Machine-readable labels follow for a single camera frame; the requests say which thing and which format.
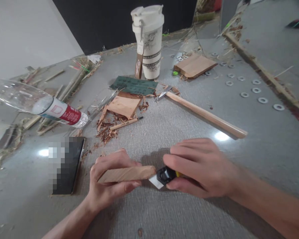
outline white tumbler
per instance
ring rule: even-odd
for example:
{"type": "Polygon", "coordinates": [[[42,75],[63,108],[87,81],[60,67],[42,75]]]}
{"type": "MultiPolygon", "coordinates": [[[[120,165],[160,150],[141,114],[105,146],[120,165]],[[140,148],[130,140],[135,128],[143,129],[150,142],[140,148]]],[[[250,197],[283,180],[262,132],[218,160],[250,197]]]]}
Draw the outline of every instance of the white tumbler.
{"type": "Polygon", "coordinates": [[[163,5],[138,7],[131,12],[136,42],[143,39],[143,72],[148,80],[159,76],[164,15],[163,5]]]}

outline forearm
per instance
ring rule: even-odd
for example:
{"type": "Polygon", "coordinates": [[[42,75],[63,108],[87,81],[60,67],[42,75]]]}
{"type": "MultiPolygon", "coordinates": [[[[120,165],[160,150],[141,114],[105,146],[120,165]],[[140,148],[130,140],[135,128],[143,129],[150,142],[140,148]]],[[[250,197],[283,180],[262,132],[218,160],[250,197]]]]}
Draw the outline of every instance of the forearm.
{"type": "Polygon", "coordinates": [[[98,211],[90,209],[89,201],[85,198],[74,211],[49,231],[43,239],[82,238],[97,213],[98,211]]]}
{"type": "Polygon", "coordinates": [[[299,238],[299,199],[245,170],[230,198],[258,214],[284,237],[299,238]]]}

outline hand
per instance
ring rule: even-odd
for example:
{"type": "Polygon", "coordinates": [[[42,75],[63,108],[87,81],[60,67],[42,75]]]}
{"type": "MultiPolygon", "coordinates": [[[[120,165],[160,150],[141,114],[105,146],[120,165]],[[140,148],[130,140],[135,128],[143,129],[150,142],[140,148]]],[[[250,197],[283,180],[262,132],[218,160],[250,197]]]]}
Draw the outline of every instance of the hand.
{"type": "Polygon", "coordinates": [[[123,148],[105,157],[97,158],[96,163],[92,166],[90,171],[90,191],[86,197],[90,209],[98,213],[109,206],[115,199],[130,193],[142,184],[139,180],[120,183],[97,183],[97,180],[104,171],[136,166],[142,165],[131,160],[123,148]]]}
{"type": "Polygon", "coordinates": [[[175,178],[167,188],[199,198],[231,196],[241,169],[231,163],[209,138],[188,139],[170,148],[164,163],[190,178],[175,178]]]}

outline white wall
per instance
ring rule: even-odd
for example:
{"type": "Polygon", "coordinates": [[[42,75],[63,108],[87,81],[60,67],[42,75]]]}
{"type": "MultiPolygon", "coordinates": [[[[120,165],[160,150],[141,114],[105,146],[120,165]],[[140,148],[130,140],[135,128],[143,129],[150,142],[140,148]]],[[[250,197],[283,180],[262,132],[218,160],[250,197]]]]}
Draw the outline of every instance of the white wall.
{"type": "Polygon", "coordinates": [[[0,78],[81,54],[52,0],[0,0],[0,78]]]}

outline plastic water bottle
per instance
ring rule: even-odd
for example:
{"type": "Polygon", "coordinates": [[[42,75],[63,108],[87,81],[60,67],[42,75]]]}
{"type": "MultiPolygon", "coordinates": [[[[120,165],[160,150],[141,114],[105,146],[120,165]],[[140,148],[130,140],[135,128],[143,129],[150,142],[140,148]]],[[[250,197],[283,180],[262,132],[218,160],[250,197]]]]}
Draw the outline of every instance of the plastic water bottle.
{"type": "Polygon", "coordinates": [[[40,115],[75,128],[82,128],[88,116],[33,86],[0,79],[0,100],[18,110],[40,115]]]}

